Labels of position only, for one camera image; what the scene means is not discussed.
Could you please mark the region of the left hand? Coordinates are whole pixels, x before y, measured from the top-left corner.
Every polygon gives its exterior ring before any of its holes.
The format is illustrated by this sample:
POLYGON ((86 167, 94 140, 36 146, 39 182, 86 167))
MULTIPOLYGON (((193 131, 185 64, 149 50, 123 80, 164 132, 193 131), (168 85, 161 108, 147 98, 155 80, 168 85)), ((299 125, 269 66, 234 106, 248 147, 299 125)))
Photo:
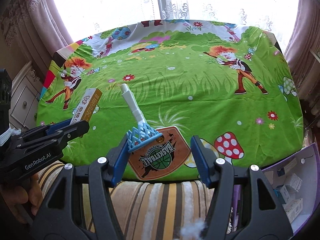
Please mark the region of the left hand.
POLYGON ((17 205, 27 202, 31 204, 31 212, 35 216, 43 201, 41 187, 39 185, 39 175, 36 173, 30 177, 30 189, 27 191, 20 185, 1 186, 1 194, 16 220, 22 224, 27 224, 25 217, 17 210, 17 205))

